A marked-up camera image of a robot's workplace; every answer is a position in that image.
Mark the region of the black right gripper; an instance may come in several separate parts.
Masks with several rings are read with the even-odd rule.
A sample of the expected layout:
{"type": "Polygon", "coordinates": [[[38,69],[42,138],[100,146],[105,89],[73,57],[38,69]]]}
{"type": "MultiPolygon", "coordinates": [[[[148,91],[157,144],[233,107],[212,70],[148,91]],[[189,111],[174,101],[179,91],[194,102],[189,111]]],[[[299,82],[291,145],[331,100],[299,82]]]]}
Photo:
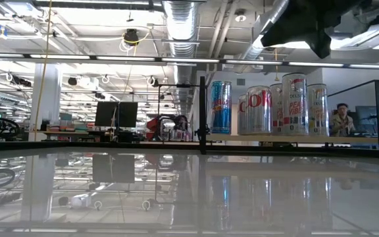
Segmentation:
{"type": "Polygon", "coordinates": [[[366,0],[289,0],[283,14],[262,37],[265,47],[301,40],[307,31],[309,46],[320,59],[330,54],[331,37],[325,28],[335,27],[341,16],[366,0]]]}

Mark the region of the Celsius Peach Vibe can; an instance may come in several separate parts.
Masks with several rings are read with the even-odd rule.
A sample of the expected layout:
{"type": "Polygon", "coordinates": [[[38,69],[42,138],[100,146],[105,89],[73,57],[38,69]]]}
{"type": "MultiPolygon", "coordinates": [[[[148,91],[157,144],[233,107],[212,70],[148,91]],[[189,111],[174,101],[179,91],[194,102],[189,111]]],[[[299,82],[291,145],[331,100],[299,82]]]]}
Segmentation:
{"type": "Polygon", "coordinates": [[[302,73],[285,74],[282,78],[282,106],[284,134],[309,134],[307,79],[302,73]]]}

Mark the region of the Celsius can with orange print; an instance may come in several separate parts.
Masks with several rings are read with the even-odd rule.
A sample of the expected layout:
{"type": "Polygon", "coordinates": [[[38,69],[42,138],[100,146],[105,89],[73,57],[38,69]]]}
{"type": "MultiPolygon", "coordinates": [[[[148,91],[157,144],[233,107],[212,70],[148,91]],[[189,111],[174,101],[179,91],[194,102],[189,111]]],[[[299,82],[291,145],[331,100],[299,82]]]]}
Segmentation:
{"type": "Polygon", "coordinates": [[[309,107],[309,134],[329,136],[329,116],[326,84],[307,86],[309,107]]]}

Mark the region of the Celsius can with red print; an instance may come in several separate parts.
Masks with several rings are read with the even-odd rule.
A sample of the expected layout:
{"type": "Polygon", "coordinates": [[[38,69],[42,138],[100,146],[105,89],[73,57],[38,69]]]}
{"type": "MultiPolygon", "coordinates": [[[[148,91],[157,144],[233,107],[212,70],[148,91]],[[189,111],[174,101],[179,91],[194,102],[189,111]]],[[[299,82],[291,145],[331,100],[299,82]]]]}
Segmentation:
{"type": "Polygon", "coordinates": [[[270,90],[272,100],[272,134],[277,136],[283,130],[282,84],[272,84],[270,90]]]}

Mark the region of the silver Diet Coke can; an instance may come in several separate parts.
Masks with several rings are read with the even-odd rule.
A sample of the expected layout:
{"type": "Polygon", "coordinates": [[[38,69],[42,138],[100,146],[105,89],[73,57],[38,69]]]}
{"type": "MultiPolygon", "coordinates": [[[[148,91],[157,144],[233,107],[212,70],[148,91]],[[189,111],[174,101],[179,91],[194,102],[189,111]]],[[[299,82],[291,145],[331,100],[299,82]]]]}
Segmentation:
{"type": "Polygon", "coordinates": [[[268,86],[253,86],[246,94],[246,133],[271,134],[272,133],[272,104],[271,91],[268,86]]]}
{"type": "Polygon", "coordinates": [[[238,97],[238,134],[244,135],[246,132],[246,95],[238,97]]]}

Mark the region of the blue Red Bull can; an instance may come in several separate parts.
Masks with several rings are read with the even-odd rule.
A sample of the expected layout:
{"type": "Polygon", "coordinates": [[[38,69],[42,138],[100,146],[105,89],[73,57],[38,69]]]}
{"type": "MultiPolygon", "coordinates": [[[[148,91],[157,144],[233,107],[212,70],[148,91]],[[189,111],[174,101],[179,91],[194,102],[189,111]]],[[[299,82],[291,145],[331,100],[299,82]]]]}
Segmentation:
{"type": "Polygon", "coordinates": [[[211,133],[231,134],[232,83],[215,81],[211,86],[211,133]]]}

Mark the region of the wooden shelf board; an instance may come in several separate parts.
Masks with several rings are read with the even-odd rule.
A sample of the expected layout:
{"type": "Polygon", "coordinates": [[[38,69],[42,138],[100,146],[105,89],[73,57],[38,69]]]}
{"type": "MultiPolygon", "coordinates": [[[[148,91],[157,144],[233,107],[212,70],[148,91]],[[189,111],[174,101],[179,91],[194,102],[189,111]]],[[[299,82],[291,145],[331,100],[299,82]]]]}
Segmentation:
{"type": "Polygon", "coordinates": [[[244,135],[232,136],[228,134],[209,134],[207,140],[211,141],[236,141],[236,142],[290,142],[307,144],[377,144],[378,138],[362,137],[327,137],[327,136],[270,136],[270,135],[244,135]]]}

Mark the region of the dark desk monitor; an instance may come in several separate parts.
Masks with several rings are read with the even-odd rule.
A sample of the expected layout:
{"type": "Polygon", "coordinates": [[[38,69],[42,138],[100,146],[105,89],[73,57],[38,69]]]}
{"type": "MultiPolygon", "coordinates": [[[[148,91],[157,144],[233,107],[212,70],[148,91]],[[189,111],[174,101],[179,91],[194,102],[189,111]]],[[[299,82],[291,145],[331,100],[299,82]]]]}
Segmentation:
{"type": "Polygon", "coordinates": [[[355,128],[369,136],[378,135],[376,106],[356,106],[355,128]]]}

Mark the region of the black ceiling device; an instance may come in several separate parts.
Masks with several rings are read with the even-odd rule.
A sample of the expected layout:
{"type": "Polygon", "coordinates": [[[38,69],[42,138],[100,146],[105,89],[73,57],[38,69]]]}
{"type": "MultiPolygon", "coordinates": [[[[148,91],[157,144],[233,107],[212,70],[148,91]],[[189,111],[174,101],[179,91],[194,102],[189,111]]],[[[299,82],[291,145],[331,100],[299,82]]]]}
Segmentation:
{"type": "Polygon", "coordinates": [[[124,43],[129,46],[135,46],[139,42],[139,37],[138,37],[138,31],[133,28],[129,28],[126,30],[123,36],[124,43]]]}

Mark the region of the red and black machine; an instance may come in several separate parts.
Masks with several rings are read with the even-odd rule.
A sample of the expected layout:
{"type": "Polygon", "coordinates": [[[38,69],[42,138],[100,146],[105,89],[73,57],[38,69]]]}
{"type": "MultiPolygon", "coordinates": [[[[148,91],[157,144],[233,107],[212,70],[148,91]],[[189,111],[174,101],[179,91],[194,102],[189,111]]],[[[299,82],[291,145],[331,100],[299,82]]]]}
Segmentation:
{"type": "Polygon", "coordinates": [[[149,130],[146,132],[145,137],[148,141],[163,141],[163,129],[164,126],[162,124],[163,120],[171,120],[172,122],[175,122],[176,116],[175,115],[158,115],[154,119],[150,120],[146,124],[146,128],[149,130]]]}

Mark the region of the black computer monitor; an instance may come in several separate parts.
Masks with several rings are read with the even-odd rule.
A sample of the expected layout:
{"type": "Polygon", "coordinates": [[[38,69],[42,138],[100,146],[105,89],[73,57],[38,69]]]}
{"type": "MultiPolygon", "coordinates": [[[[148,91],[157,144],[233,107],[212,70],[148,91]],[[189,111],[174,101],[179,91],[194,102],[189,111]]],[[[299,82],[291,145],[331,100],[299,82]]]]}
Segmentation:
{"type": "Polygon", "coordinates": [[[137,122],[138,103],[121,102],[119,103],[118,126],[134,128],[137,122]]]}
{"type": "Polygon", "coordinates": [[[95,125],[96,126],[113,126],[114,116],[116,115],[117,102],[100,101],[97,104],[95,125]]]}

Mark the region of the white square column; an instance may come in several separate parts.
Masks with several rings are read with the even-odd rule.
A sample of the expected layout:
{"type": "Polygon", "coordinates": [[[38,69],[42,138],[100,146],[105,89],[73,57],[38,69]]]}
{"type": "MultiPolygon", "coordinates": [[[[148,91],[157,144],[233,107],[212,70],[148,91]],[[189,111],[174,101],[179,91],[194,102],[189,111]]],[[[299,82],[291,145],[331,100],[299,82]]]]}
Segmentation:
{"type": "Polygon", "coordinates": [[[33,80],[31,128],[40,129],[44,120],[59,121],[63,74],[57,65],[36,63],[33,80]]]}

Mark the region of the smooth silver ventilation duct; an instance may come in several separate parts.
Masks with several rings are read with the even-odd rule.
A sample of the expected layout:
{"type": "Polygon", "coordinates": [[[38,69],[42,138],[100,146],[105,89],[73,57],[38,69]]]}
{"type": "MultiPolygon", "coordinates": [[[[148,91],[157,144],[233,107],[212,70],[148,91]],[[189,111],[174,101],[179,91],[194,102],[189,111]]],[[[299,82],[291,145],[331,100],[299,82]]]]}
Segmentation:
{"type": "Polygon", "coordinates": [[[272,9],[260,14],[251,29],[251,43],[240,59],[255,60],[265,48],[261,39],[287,9],[290,0],[275,0],[272,9]]]}

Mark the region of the ribbed silver ventilation duct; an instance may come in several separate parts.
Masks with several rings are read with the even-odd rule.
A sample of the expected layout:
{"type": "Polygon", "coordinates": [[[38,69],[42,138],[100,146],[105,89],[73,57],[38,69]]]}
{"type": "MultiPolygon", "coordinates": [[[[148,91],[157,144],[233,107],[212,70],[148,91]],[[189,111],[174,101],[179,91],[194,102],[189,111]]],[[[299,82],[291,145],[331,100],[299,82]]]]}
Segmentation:
{"type": "MultiPolygon", "coordinates": [[[[168,39],[172,41],[195,41],[197,10],[199,3],[189,1],[164,1],[163,7],[166,13],[166,29],[168,39]]],[[[195,55],[193,43],[170,43],[170,54],[177,58],[192,58],[195,55]]],[[[193,84],[191,66],[174,66],[175,84],[193,84]]],[[[179,113],[187,115],[191,109],[188,102],[188,90],[176,88],[176,101],[179,104],[179,113]]]]}

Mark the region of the black shelf post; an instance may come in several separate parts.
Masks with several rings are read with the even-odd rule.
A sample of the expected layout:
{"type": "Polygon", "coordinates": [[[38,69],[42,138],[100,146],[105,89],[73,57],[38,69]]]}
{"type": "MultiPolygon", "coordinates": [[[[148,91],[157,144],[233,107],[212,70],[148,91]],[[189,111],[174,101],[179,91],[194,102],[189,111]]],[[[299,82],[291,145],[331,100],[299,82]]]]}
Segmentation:
{"type": "Polygon", "coordinates": [[[205,87],[205,77],[200,77],[199,85],[199,147],[202,155],[207,154],[207,116],[206,116],[206,87],[205,87]]]}

